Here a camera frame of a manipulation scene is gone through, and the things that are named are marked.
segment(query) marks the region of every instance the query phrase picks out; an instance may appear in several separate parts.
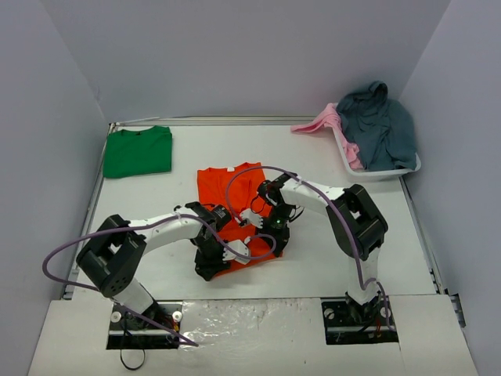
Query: pink cloth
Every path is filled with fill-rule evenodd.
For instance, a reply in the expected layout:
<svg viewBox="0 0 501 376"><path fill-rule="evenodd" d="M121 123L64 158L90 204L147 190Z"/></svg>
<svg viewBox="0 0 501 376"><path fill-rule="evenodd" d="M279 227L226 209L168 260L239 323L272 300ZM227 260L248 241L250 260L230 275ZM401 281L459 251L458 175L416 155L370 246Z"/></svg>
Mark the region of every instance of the pink cloth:
<svg viewBox="0 0 501 376"><path fill-rule="evenodd" d="M335 132L338 132L338 135L341 138L341 145L343 146L344 154L346 155L346 159L352 169L355 170L363 168L362 162L360 162L357 157L360 151L359 146L356 143L349 143L345 139L341 129L341 118L337 114L336 107L334 107L332 103L329 103L325 110L322 111L314 121L307 124L292 125L290 130L292 132L312 133L321 127L331 127Z"/></svg>

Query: teal cloth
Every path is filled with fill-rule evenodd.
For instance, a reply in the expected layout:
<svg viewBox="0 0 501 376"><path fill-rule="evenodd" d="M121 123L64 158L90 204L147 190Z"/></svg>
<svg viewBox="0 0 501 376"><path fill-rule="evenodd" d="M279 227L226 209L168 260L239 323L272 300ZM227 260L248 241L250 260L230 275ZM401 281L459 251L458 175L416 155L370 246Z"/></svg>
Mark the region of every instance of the teal cloth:
<svg viewBox="0 0 501 376"><path fill-rule="evenodd" d="M370 171L416 168L414 123L388 87L375 81L345 96L337 105L346 139L356 143L364 168Z"/></svg>

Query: green shirt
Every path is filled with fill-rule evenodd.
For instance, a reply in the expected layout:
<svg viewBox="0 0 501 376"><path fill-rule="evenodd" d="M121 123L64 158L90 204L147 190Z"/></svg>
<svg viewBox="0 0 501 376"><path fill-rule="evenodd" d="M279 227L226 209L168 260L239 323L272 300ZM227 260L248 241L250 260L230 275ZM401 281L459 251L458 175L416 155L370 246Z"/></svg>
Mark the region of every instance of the green shirt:
<svg viewBox="0 0 501 376"><path fill-rule="evenodd" d="M171 165L169 127L155 125L145 131L121 130L108 135L103 162L105 178L169 172Z"/></svg>

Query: red cloth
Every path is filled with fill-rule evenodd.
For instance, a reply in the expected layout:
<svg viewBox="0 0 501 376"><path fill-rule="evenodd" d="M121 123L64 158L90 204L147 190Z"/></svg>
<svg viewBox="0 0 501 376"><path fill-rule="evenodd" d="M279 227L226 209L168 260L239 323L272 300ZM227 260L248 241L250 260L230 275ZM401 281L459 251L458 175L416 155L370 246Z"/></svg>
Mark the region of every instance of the red cloth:
<svg viewBox="0 0 501 376"><path fill-rule="evenodd" d="M226 187L228 186L229 180L231 180L237 172L254 166L261 166L261 163L242 163L240 166L236 166L234 171L228 171L227 168L208 168L206 170L199 170L196 177L196 184L198 186L198 199L200 203L205 205L220 204L229 209L225 198ZM235 179L229 190L229 199L238 214L251 207L252 200L258 195L258 187L265 179L263 170L258 169L245 172ZM252 208L256 212L263 208L262 212L259 214L264 217L267 216L271 210L271 207L266 205L260 197L254 200ZM254 226L249 225L240 227L237 221L233 219L219 232L219 236L227 241L244 241L246 237L255 235L255 231L256 228ZM265 253L268 253L270 249L270 247L262 239L255 239L247 246L249 247L250 255L252 256L264 255ZM275 256L271 254L264 259L250 260L245 265L236 261L231 261L232 265L230 270L226 270L221 274L242 269L247 266L252 266L259 262L274 258Z"/></svg>

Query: wall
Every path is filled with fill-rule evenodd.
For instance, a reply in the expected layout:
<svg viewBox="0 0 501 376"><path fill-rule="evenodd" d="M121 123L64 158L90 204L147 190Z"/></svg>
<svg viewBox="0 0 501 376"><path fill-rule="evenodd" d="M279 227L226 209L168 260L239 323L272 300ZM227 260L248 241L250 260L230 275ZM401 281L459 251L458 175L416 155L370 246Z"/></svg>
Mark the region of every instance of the wall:
<svg viewBox="0 0 501 376"><path fill-rule="evenodd" d="M452 0L402 94L423 160L406 181L481 374L501 367L500 18L499 1Z"/></svg>
<svg viewBox="0 0 501 376"><path fill-rule="evenodd" d="M449 0L41 0L108 121L398 97Z"/></svg>
<svg viewBox="0 0 501 376"><path fill-rule="evenodd" d="M81 230L106 122L38 1L0 2L0 50L0 373L17 376L60 296L42 259Z"/></svg>

